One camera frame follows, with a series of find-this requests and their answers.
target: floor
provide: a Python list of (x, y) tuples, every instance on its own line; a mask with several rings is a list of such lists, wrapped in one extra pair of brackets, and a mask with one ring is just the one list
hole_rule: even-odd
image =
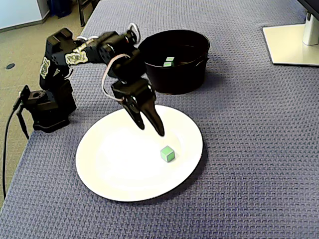
[[(85, 11), (85, 18), (91, 14), (89, 5)], [(45, 51), (46, 38), (63, 27), (73, 32), (73, 36), (80, 35), (80, 26), (77, 6), (74, 4), (72, 13), (66, 17), (49, 17), (44, 24), (14, 29), (0, 33), (0, 152), (3, 152), (4, 129), (7, 118), (11, 113), (13, 103), (18, 92), (25, 84), (29, 88), (39, 90), (39, 67)], [(10, 70), (5, 69), (9, 63), (15, 63)], [(24, 111), (29, 134), (32, 132), (32, 117)], [(8, 190), (16, 166), (19, 163), (27, 139), (21, 131), (19, 121), (14, 115), (10, 123), (7, 140), (7, 158), (5, 170), (5, 184)], [(2, 178), (2, 154), (0, 160), (0, 174)], [(0, 208), (3, 203), (2, 180), (0, 189)]]

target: textured fabric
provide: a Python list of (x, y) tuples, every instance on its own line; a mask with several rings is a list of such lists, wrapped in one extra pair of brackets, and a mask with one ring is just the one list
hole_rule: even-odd
[(135, 22), (143, 38), (191, 29), (210, 40), (204, 85), (157, 100), (197, 123), (203, 157), (182, 185), (153, 200), (119, 203), (91, 192), (76, 172), (77, 146), (121, 107), (100, 90), (105, 66), (78, 66), (71, 125), (32, 134), (0, 238), (319, 238), (319, 69), (272, 65), (262, 32), (304, 20), (297, 0), (100, 2), (84, 36)]

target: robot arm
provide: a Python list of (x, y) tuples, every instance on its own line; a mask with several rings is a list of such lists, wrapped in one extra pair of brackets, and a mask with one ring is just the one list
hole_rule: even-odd
[(114, 96), (139, 128), (145, 128), (142, 112), (157, 133), (164, 136), (162, 121), (155, 110), (155, 91), (141, 77), (146, 69), (141, 52), (134, 47), (138, 38), (132, 26), (135, 25), (131, 24), (122, 35), (112, 31), (88, 40), (73, 40), (72, 33), (66, 28), (48, 37), (40, 67), (43, 91), (30, 92), (26, 86), (21, 98), (22, 107), (32, 114), (35, 130), (52, 132), (69, 124), (68, 115), (76, 109), (67, 79), (69, 66), (85, 63), (108, 65), (114, 57), (126, 54), (129, 58), (117, 59), (108, 72), (110, 77), (118, 78), (112, 85)]

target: white plate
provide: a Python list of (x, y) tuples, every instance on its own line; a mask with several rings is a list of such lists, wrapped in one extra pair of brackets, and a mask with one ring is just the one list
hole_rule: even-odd
[[(96, 122), (76, 152), (76, 169), (83, 183), (108, 199), (133, 202), (162, 195), (181, 184), (196, 168), (203, 141), (192, 119), (156, 106), (165, 136), (159, 136), (142, 114), (140, 130), (122, 109)], [(175, 159), (165, 162), (160, 150), (170, 146)]]

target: green cube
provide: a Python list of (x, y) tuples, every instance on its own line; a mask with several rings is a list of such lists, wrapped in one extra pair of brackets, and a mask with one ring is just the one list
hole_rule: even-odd
[(166, 146), (160, 151), (160, 156), (168, 163), (175, 159), (175, 152), (171, 147)]
[(165, 62), (163, 66), (164, 67), (169, 67), (169, 66), (171, 66), (171, 62)]
[(173, 56), (168, 56), (167, 58), (166, 58), (166, 61), (173, 61), (174, 60), (174, 57)]

